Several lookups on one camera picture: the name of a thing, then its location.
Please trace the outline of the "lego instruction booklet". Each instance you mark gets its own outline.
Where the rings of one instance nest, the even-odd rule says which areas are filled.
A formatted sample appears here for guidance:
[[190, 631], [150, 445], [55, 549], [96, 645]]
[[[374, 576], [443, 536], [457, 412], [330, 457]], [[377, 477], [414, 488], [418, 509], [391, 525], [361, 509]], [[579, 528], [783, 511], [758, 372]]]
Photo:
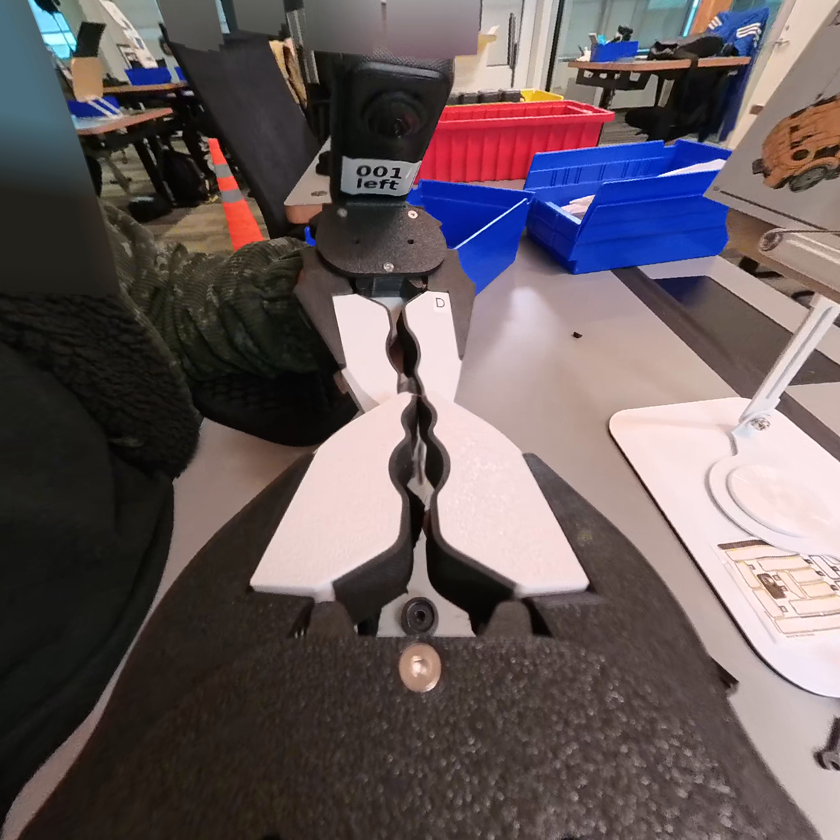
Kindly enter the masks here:
[[776, 227], [838, 234], [838, 3], [731, 152], [706, 197]]

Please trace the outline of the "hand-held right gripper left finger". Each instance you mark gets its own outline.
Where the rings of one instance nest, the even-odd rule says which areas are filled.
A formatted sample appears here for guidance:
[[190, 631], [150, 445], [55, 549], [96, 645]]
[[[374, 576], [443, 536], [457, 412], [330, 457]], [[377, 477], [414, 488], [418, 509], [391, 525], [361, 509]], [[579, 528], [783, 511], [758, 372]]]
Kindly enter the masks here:
[[419, 397], [342, 427], [307, 462], [249, 586], [340, 604], [362, 635], [408, 591], [424, 519], [415, 477]]

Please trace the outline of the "lego sticker sheet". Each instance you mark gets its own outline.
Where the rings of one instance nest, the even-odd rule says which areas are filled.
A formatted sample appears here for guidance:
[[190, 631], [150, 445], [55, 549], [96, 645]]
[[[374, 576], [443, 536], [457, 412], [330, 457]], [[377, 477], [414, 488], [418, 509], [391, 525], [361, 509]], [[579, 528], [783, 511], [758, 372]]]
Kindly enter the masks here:
[[716, 551], [773, 641], [838, 645], [838, 556], [794, 553], [758, 539], [723, 542]]

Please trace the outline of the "red plastic bin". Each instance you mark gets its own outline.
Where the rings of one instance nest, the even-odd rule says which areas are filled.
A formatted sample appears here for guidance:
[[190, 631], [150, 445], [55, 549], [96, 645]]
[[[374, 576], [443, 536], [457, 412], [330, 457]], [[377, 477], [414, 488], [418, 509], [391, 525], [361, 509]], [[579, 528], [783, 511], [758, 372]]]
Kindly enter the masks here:
[[573, 100], [447, 106], [417, 180], [524, 179], [535, 154], [596, 146], [615, 113]]

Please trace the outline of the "black lego wheel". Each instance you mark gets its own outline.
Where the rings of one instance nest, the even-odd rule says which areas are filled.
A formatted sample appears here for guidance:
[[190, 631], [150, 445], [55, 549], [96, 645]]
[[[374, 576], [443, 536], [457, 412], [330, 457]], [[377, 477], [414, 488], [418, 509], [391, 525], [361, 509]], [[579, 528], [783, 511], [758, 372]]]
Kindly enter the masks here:
[[436, 633], [438, 611], [424, 596], [412, 596], [400, 607], [398, 623], [406, 637], [429, 637]]

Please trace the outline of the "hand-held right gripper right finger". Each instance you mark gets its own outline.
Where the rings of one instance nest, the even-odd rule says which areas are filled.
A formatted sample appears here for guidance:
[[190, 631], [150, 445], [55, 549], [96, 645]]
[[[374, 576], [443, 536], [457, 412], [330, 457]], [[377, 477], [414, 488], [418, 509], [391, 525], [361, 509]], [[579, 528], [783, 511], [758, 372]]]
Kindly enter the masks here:
[[487, 421], [437, 393], [420, 403], [426, 566], [472, 632], [508, 601], [579, 594], [590, 579], [530, 463]]

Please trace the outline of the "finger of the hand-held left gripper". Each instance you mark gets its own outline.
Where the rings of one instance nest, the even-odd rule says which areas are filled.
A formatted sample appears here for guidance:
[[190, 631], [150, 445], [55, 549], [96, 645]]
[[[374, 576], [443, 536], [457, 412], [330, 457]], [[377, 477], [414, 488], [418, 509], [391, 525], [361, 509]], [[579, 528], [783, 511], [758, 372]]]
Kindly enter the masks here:
[[454, 402], [462, 356], [450, 295], [419, 294], [410, 300], [403, 307], [397, 334], [403, 350], [403, 372], [415, 385], [415, 392]]
[[394, 298], [381, 301], [354, 293], [332, 297], [343, 352], [341, 373], [363, 413], [413, 391], [392, 357], [395, 304]]

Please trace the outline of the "wooden background table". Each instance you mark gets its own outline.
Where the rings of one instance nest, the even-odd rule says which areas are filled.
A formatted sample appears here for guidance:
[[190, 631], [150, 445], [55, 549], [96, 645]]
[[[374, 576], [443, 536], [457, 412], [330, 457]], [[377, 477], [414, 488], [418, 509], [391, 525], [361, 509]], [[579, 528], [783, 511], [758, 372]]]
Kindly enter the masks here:
[[600, 88], [602, 95], [598, 107], [613, 109], [613, 99], [619, 91], [641, 91], [646, 88], [647, 77], [658, 77], [655, 101], [661, 96], [665, 81], [674, 81], [681, 74], [693, 69], [738, 70], [751, 64], [749, 57], [713, 56], [694, 59], [648, 60], [628, 59], [594, 62], [582, 59], [569, 60], [567, 66], [577, 70], [575, 83], [581, 87]]

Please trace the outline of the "black bag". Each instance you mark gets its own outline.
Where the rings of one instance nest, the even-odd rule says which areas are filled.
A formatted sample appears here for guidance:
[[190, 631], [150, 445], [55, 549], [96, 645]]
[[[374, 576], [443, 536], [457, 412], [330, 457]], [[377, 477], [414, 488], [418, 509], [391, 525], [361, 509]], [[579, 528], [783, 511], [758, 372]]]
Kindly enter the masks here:
[[701, 60], [712, 57], [740, 57], [737, 47], [715, 34], [701, 34], [673, 41], [654, 42], [647, 60]]

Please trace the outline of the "white metal book stand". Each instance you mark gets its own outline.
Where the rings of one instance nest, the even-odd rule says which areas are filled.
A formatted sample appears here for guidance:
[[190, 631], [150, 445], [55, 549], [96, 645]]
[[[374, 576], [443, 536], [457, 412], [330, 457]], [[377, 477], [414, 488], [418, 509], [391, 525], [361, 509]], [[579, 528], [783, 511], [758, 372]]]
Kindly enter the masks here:
[[795, 686], [838, 698], [839, 641], [775, 642], [716, 551], [758, 539], [794, 553], [839, 554], [838, 457], [778, 410], [838, 316], [838, 234], [775, 228], [759, 246], [803, 273], [815, 297], [752, 400], [628, 409], [609, 430], [755, 651]]

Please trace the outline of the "blue plastic storage bin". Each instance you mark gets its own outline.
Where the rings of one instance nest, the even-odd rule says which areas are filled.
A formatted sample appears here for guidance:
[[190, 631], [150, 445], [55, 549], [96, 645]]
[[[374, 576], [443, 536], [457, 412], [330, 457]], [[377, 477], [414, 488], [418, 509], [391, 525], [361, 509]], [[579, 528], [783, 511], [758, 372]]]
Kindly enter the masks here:
[[706, 198], [716, 171], [655, 175], [534, 193], [530, 239], [571, 274], [716, 256], [727, 208]]
[[424, 180], [407, 201], [441, 224], [447, 247], [480, 294], [515, 261], [533, 198], [524, 190]]
[[677, 140], [618, 143], [537, 153], [524, 182], [531, 193], [658, 176], [689, 165], [726, 160], [731, 151], [714, 143]]

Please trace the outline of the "orange traffic cone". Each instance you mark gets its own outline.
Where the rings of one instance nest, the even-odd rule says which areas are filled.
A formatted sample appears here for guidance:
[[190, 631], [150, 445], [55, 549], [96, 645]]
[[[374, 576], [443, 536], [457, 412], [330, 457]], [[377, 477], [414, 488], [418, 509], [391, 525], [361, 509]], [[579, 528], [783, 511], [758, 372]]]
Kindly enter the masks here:
[[265, 241], [266, 237], [239, 189], [220, 143], [216, 138], [208, 138], [207, 145], [234, 251]]

